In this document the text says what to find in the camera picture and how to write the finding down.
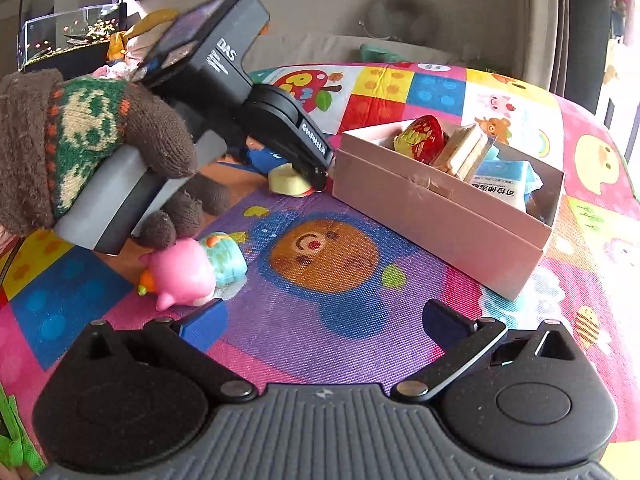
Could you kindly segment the left hand patterned knit glove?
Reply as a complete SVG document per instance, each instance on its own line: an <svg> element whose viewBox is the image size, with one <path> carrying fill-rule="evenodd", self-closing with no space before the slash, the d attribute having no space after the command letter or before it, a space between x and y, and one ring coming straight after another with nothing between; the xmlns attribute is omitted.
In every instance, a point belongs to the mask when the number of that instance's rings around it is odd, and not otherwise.
<svg viewBox="0 0 640 480"><path fill-rule="evenodd" d="M105 159L123 145L166 178L186 183L143 222L138 243L165 249L194 237L206 214L231 205L227 185L196 170L195 145L179 114L125 79L58 70L1 81L1 237L51 229Z"/></svg>

